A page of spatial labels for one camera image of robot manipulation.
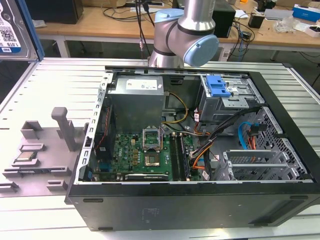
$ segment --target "sticker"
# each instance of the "sticker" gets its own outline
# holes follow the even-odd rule
[[[228,87],[228,90],[230,92],[238,92],[238,89],[236,87]]]
[[[127,90],[157,90],[155,79],[128,79],[125,89]]]
[[[194,121],[199,122],[199,113],[194,114]]]
[[[16,54],[21,51],[21,45],[11,24],[3,19],[3,10],[0,3],[0,53]]]
[[[209,181],[210,176],[206,171],[202,172],[202,176],[204,177],[205,180]]]
[[[19,171],[21,174],[34,174],[35,171]]]

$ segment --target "black box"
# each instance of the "black box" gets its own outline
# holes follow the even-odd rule
[[[84,7],[81,0],[25,0],[33,20],[76,24]]]
[[[176,0],[178,8],[185,8],[184,0]],[[226,0],[216,0],[212,19],[215,22],[215,28],[213,34],[218,38],[227,38],[229,37],[229,33],[232,27],[232,23],[234,21],[236,15],[236,10],[232,8],[232,6],[227,3]]]

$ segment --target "blue cable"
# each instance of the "blue cable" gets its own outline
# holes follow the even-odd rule
[[[245,140],[244,140],[244,137],[242,136],[242,126],[244,124],[248,124],[249,126],[252,126],[252,123],[251,122],[248,122],[248,121],[244,121],[243,123],[241,123],[238,127],[238,137],[239,137],[239,140],[240,140],[240,143],[243,147],[244,150],[247,150],[247,145],[245,143]]]

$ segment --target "blue box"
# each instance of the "blue box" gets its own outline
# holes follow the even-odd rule
[[[316,22],[320,19],[320,9],[314,7],[300,7],[295,4],[293,7],[293,16],[298,19],[304,19],[311,22]]]

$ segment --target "gray robot fixture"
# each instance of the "gray robot fixture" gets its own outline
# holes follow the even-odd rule
[[[154,50],[150,67],[199,67],[216,53],[219,40],[213,35],[216,0],[186,0],[184,11],[163,9],[155,15]]]

